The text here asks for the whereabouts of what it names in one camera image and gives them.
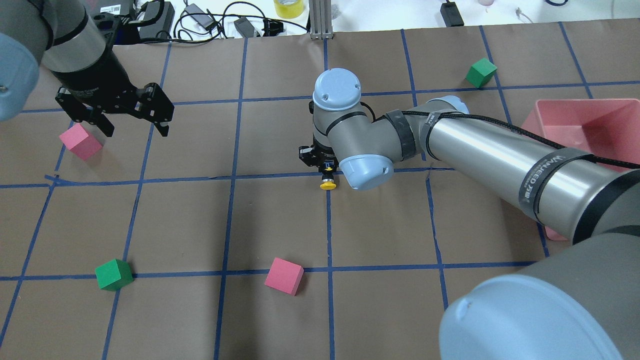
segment cube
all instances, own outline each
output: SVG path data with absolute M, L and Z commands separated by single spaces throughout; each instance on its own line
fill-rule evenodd
M 471 65 L 467 73 L 467 80 L 476 88 L 481 88 L 491 80 L 498 68 L 486 58 L 480 59 L 477 63 Z
M 59 137 L 69 151 L 85 161 L 102 148 L 102 144 L 98 139 L 87 132 L 80 124 L 74 124 Z
M 116 291 L 133 282 L 129 264 L 118 259 L 95 268 L 95 276 L 98 279 L 98 287 L 108 291 Z
M 302 273 L 304 271 L 305 269 L 300 265 L 275 258 L 264 284 L 270 288 L 296 296 L 298 285 L 300 285 L 300 279 L 302 279 Z

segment yellow tape roll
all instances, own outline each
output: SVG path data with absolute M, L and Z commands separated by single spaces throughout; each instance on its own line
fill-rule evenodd
M 299 17 L 305 9 L 302 0 L 273 0 L 276 13 L 283 19 L 293 19 Z

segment white label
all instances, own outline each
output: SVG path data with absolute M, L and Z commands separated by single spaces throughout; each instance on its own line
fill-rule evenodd
M 120 5 L 103 6 L 102 8 L 100 8 L 100 12 L 120 15 Z

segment green cube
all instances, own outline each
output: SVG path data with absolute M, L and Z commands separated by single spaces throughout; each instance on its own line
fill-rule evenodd
M 113 259 L 95 268 L 95 276 L 98 279 L 98 286 L 102 290 L 116 291 L 133 282 L 129 264 L 118 259 Z
M 480 59 L 477 63 L 471 65 L 471 69 L 467 73 L 467 80 L 476 88 L 481 88 L 487 84 L 498 68 L 486 58 Z

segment pink plastic container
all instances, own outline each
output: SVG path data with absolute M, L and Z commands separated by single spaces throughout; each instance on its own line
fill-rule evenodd
M 597 156 L 640 163 L 638 99 L 538 100 L 522 128 Z M 551 240 L 567 240 L 548 227 L 545 231 Z

